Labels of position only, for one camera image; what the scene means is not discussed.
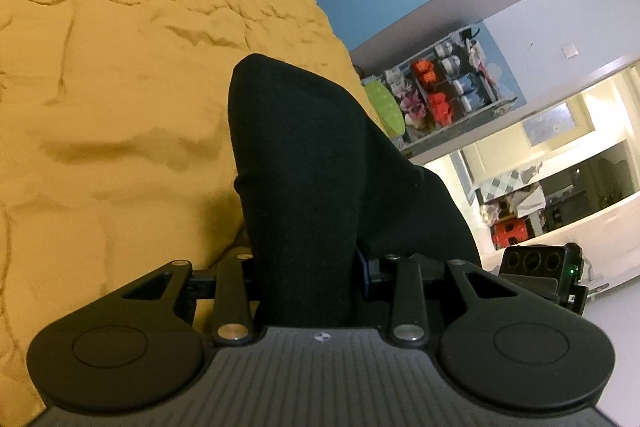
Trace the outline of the black pants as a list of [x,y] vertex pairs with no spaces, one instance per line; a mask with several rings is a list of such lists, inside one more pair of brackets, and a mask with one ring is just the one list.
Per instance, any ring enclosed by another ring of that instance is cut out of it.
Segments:
[[338,84],[252,54],[233,69],[228,119],[262,323],[356,325],[376,258],[480,262],[442,179]]

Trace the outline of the yellow bed sheet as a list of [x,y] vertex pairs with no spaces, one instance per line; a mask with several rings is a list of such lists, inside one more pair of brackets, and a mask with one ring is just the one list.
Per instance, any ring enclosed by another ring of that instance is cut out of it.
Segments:
[[251,53],[366,101],[314,0],[1,0],[3,425],[42,411],[40,329],[238,237],[227,100]]

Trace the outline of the shoe rack with items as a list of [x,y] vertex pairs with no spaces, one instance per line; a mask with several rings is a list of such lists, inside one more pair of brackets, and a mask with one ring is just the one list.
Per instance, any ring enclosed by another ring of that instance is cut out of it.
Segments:
[[522,106],[524,95],[483,23],[465,26],[375,77],[392,92],[406,131],[390,138],[413,158]]

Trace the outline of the green oval tray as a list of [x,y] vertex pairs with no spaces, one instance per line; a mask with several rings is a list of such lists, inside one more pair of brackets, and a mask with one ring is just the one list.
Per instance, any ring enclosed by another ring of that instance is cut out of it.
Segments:
[[404,115],[392,92],[375,77],[370,78],[363,85],[363,89],[386,134],[392,139],[403,135],[406,131]]

